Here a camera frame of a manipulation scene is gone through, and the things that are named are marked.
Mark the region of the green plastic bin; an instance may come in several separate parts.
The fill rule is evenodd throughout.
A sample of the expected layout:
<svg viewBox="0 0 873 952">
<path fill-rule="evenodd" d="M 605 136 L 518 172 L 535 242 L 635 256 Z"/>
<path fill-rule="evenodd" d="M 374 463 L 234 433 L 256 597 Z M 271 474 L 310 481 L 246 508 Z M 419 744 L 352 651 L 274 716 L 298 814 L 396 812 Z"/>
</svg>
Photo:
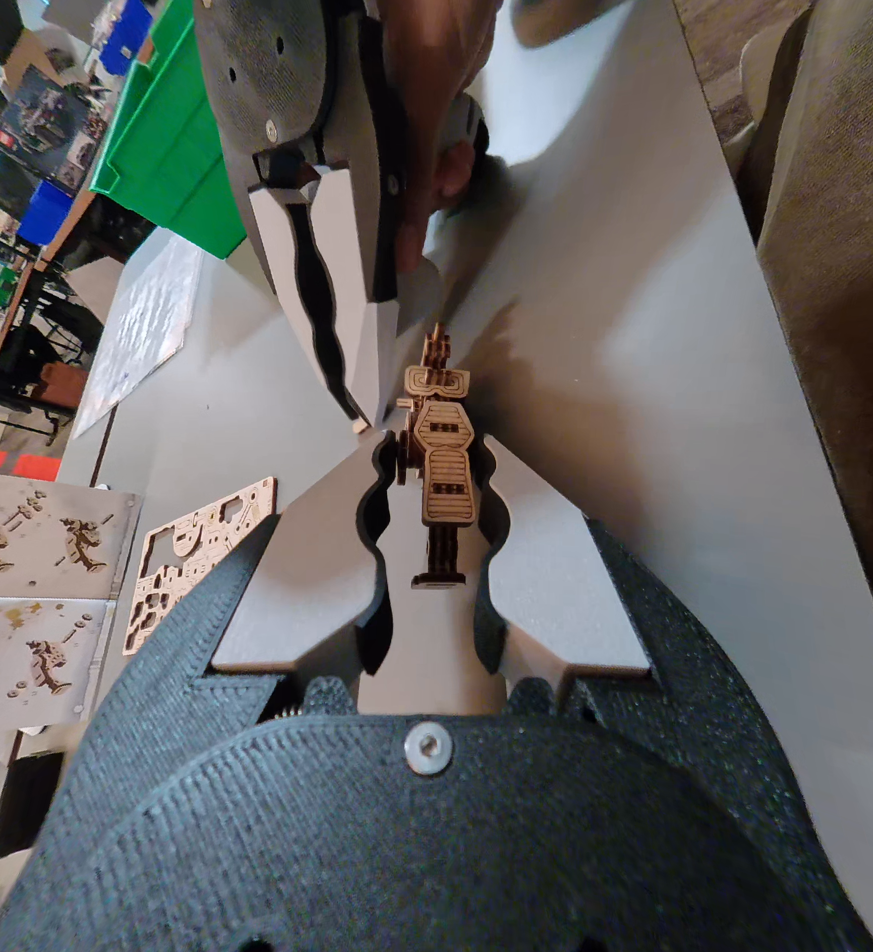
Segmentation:
<svg viewBox="0 0 873 952">
<path fill-rule="evenodd" d="M 246 238 L 225 169 L 191 1 L 165 6 L 134 61 L 91 190 L 226 259 Z"/>
</svg>

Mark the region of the black desk monitor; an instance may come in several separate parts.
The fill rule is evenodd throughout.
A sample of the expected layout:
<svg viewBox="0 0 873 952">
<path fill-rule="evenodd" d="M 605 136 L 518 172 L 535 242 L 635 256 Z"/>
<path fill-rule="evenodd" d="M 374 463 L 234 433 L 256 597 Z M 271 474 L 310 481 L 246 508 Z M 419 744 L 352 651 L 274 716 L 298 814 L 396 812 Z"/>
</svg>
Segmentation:
<svg viewBox="0 0 873 952">
<path fill-rule="evenodd" d="M 34 846 L 58 788 L 62 751 L 19 758 L 0 797 L 0 859 Z"/>
</svg>

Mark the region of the plastic-sleeved paper sheets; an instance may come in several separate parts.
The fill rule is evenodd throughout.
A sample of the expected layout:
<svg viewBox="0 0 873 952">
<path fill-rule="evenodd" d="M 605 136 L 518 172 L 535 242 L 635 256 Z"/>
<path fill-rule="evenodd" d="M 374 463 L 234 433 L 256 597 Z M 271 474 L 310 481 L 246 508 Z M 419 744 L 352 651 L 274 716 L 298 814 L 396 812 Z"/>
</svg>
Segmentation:
<svg viewBox="0 0 873 952">
<path fill-rule="evenodd" d="M 182 348 L 204 259 L 198 246 L 162 228 L 131 256 L 73 418 L 71 440 Z"/>
</svg>

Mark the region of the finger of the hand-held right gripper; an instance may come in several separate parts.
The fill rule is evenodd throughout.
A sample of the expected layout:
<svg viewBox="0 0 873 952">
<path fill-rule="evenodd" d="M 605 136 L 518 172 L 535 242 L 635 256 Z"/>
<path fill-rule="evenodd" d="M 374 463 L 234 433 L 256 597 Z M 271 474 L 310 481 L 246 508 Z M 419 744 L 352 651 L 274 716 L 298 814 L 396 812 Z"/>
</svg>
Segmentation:
<svg viewBox="0 0 873 952">
<path fill-rule="evenodd" d="M 332 331 L 332 293 L 311 226 L 315 187 L 256 189 L 251 193 L 253 217 L 276 296 L 315 377 L 346 416 L 365 420 L 342 382 L 343 361 Z"/>
<path fill-rule="evenodd" d="M 360 225 L 350 170 L 325 172 L 315 188 L 311 226 L 332 293 L 332 331 L 343 361 L 345 394 L 369 425 L 380 427 L 394 383 L 395 268 L 392 260 L 380 260 L 384 280 L 379 289 L 373 284 L 376 265 L 365 271 L 368 231 Z"/>
</svg>

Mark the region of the grey desk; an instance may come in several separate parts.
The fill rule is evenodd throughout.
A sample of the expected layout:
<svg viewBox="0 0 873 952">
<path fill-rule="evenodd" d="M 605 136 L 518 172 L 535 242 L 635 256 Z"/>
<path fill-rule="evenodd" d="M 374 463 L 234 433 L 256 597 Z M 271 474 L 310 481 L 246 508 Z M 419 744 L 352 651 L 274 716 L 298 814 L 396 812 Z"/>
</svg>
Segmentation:
<svg viewBox="0 0 873 952">
<path fill-rule="evenodd" d="M 430 225 L 472 419 L 716 638 L 783 744 L 873 934 L 873 599 L 671 2 L 537 50 L 507 3 L 477 81 L 502 178 Z M 205 257 L 183 348 L 72 438 L 61 482 L 142 499 L 142 536 L 267 475 L 287 505 L 348 457 L 254 252 Z M 362 712 L 498 709 L 473 596 L 410 591 L 418 483 L 381 540 L 395 636 Z"/>
</svg>

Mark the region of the person's olive shirt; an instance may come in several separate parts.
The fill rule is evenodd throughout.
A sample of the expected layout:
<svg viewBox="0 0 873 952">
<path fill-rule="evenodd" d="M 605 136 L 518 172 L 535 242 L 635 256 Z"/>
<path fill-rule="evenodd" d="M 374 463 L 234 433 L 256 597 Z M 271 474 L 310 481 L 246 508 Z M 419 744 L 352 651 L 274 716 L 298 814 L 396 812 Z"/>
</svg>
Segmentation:
<svg viewBox="0 0 873 952">
<path fill-rule="evenodd" d="M 787 29 L 737 189 L 873 593 L 873 1 Z"/>
</svg>

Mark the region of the assembly instruction booklet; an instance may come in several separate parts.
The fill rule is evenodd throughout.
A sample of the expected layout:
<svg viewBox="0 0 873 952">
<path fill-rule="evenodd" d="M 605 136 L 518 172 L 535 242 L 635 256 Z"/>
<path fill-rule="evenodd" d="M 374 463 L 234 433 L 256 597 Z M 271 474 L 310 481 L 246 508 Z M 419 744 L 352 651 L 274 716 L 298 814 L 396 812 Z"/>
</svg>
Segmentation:
<svg viewBox="0 0 873 952">
<path fill-rule="evenodd" d="M 0 731 L 90 717 L 140 506 L 0 475 Z"/>
</svg>

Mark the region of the long wooden workbench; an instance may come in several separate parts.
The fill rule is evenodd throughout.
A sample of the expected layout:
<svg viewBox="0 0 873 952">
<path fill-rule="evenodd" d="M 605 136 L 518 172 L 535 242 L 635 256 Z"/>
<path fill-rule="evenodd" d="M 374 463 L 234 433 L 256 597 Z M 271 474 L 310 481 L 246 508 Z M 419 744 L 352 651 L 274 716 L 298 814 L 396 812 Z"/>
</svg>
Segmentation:
<svg viewBox="0 0 873 952">
<path fill-rule="evenodd" d="M 45 272 L 46 269 L 52 265 L 52 262 L 59 253 L 62 244 L 64 244 L 64 242 L 66 242 L 71 236 L 73 231 L 76 229 L 77 224 L 80 222 L 87 209 L 91 207 L 96 198 L 97 194 L 91 191 L 87 186 L 84 186 L 78 193 L 77 197 L 75 197 L 73 200 L 73 204 L 68 214 L 66 215 L 63 223 L 51 242 L 41 248 L 38 252 L 38 255 L 35 258 L 29 260 L 24 268 L 22 268 L 14 295 L 12 296 L 6 311 L 4 312 L 3 318 L 0 321 L 0 352 L 5 340 L 9 337 L 12 329 L 15 326 L 15 322 L 19 316 L 21 308 L 25 306 L 23 302 L 27 297 L 28 290 L 30 289 L 30 280 L 32 279 L 33 275 Z"/>
</svg>

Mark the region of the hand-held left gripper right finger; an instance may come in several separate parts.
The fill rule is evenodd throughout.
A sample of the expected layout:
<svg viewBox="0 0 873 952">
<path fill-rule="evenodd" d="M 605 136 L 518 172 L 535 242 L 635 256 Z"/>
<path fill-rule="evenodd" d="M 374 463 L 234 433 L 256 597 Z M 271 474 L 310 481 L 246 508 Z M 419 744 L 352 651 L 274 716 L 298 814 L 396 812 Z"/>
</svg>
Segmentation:
<svg viewBox="0 0 873 952">
<path fill-rule="evenodd" d="M 482 664 L 504 677 L 643 676 L 648 657 L 582 511 L 496 438 L 483 446 Z"/>
</svg>

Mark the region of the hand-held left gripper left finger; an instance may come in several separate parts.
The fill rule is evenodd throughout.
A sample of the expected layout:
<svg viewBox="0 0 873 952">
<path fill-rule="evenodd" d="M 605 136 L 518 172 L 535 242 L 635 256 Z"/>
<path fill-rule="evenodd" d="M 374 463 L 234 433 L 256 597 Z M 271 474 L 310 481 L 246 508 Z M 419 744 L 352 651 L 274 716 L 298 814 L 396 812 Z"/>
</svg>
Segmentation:
<svg viewBox="0 0 873 952">
<path fill-rule="evenodd" d="M 390 522 L 394 434 L 375 432 L 290 503 L 212 659 L 217 671 L 374 674 L 394 617 L 378 540 Z"/>
</svg>

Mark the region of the person's right hand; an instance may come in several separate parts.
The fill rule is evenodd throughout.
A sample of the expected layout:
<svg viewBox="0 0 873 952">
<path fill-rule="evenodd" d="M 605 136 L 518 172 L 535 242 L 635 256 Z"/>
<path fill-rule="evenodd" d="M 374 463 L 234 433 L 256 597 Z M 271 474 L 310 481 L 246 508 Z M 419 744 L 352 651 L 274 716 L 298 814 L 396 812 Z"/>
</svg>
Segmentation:
<svg viewBox="0 0 873 952">
<path fill-rule="evenodd" d="M 397 269 L 422 258 L 430 216 L 458 202 L 475 163 L 474 147 L 440 147 L 454 99 L 486 65 L 501 1 L 379 2 L 385 62 L 407 117 L 407 184 L 395 242 Z"/>
</svg>

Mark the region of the printed toy box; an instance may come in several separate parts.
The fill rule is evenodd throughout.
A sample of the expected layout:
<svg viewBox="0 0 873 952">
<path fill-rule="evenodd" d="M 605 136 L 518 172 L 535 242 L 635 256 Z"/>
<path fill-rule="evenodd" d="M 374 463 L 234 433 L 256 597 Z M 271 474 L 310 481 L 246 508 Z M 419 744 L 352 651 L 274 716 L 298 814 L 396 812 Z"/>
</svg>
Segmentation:
<svg viewBox="0 0 873 952">
<path fill-rule="evenodd" d="M 29 65 L 0 116 L 0 149 L 38 178 L 75 196 L 108 125 L 102 107 Z"/>
</svg>

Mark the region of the wooden sheet with large cutout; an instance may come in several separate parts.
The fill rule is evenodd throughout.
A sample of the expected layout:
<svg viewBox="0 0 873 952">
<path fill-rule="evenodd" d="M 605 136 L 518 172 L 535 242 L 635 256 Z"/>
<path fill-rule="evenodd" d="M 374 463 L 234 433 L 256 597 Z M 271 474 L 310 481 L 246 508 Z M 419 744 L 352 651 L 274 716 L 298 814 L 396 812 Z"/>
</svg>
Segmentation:
<svg viewBox="0 0 873 952">
<path fill-rule="evenodd" d="M 159 622 L 264 518 L 276 514 L 266 477 L 150 531 L 136 572 L 122 654 L 133 656 Z"/>
</svg>

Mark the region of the small blue parts bin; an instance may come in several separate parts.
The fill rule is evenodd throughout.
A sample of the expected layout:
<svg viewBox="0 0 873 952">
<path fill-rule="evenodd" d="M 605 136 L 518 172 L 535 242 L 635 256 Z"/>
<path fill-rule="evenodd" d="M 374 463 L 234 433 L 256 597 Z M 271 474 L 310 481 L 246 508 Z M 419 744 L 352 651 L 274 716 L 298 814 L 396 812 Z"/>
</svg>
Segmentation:
<svg viewBox="0 0 873 952">
<path fill-rule="evenodd" d="M 73 196 L 49 181 L 40 181 L 20 219 L 17 237 L 40 246 L 51 244 L 72 207 Z"/>
<path fill-rule="evenodd" d="M 99 62 L 111 76 L 124 77 L 140 53 L 154 18 L 143 1 L 112 2 Z"/>
</svg>

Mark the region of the wooden motorcycle model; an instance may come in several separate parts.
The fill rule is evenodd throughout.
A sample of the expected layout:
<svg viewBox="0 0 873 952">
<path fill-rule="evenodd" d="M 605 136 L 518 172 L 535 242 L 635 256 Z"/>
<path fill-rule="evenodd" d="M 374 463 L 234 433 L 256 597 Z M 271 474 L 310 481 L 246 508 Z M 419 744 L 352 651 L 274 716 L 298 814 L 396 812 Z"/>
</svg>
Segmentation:
<svg viewBox="0 0 873 952">
<path fill-rule="evenodd" d="M 457 569 L 458 530 L 476 518 L 468 450 L 474 429 L 464 407 L 469 372 L 449 368 L 451 338 L 441 322 L 424 337 L 420 362 L 405 370 L 404 394 L 396 406 L 406 411 L 398 434 L 396 481 L 409 470 L 422 481 L 421 521 L 428 530 L 427 570 L 413 589 L 464 585 Z"/>
</svg>

